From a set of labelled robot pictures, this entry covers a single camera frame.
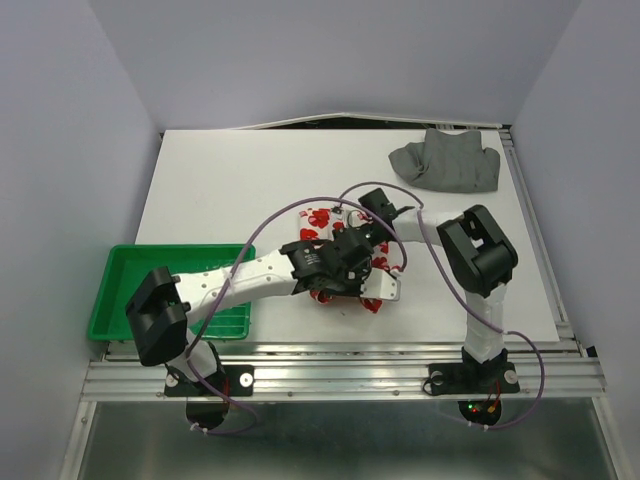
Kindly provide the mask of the white red floral skirt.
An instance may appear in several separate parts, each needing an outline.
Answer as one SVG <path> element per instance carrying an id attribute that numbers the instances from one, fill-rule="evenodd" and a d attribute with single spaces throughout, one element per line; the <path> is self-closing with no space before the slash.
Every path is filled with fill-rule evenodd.
<path id="1" fill-rule="evenodd" d="M 299 238 L 302 241 L 333 240 L 332 229 L 338 222 L 346 224 L 346 214 L 351 209 L 342 207 L 309 207 L 299 212 L 298 229 Z M 398 271 L 400 263 L 392 259 L 392 247 L 389 242 L 384 242 L 374 247 L 372 257 L 373 268 L 383 269 L 388 272 Z"/>

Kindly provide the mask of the grey pleated skirt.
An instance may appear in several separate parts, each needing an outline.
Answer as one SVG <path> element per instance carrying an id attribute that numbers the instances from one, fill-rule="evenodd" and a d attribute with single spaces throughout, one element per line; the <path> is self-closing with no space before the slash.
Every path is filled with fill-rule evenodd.
<path id="1" fill-rule="evenodd" d="M 482 145 L 479 131 L 451 135 L 428 129 L 423 141 L 408 143 L 388 158 L 395 174 L 415 188 L 455 194 L 498 190 L 501 157 Z"/>

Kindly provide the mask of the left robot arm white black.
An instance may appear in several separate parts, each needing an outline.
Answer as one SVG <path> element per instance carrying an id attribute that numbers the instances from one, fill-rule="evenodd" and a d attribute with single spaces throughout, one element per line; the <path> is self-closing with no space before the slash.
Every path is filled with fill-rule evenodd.
<path id="1" fill-rule="evenodd" d="M 168 364 L 194 347 L 190 327 L 259 299 L 311 292 L 322 300 L 358 297 L 383 240 L 370 227 L 343 228 L 331 240 L 296 241 L 253 260 L 197 273 L 147 273 L 125 313 L 140 363 Z"/>

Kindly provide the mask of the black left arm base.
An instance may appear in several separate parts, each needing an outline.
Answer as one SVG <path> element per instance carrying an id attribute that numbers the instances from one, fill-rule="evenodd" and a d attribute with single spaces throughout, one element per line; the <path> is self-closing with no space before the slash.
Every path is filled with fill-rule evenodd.
<path id="1" fill-rule="evenodd" d="M 258 424 L 255 409 L 241 401 L 254 393 L 255 368 L 250 364 L 223 366 L 216 353 L 215 371 L 206 375 L 195 361 L 165 365 L 164 394 L 186 399 L 185 417 L 191 431 L 205 436 L 246 433 Z"/>

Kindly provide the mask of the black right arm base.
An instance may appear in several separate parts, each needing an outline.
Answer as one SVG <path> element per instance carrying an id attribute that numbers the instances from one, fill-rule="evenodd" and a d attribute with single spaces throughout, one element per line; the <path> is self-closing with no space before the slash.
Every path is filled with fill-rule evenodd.
<path id="1" fill-rule="evenodd" d="M 460 395 L 458 408 L 466 421 L 495 427 L 502 414 L 502 396 L 519 393 L 520 384 L 506 348 L 483 363 L 462 349 L 460 362 L 427 366 L 422 391 L 432 397 Z"/>

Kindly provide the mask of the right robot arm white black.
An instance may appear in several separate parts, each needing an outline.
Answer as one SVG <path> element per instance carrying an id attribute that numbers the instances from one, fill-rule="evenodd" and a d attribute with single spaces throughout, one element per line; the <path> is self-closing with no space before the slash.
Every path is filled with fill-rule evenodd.
<path id="1" fill-rule="evenodd" d="M 346 245 L 338 252 L 335 279 L 319 295 L 366 303 L 396 300 L 404 267 L 386 260 L 386 248 L 410 242 L 441 248 L 446 259 L 436 267 L 467 312 L 460 378 L 466 387 L 482 390 L 496 378 L 494 365 L 506 359 L 503 302 L 518 264 L 515 247 L 482 205 L 429 215 L 421 201 L 396 208 L 384 186 L 373 183 L 372 191 L 358 200 L 356 218 L 333 227 L 334 240 Z"/>

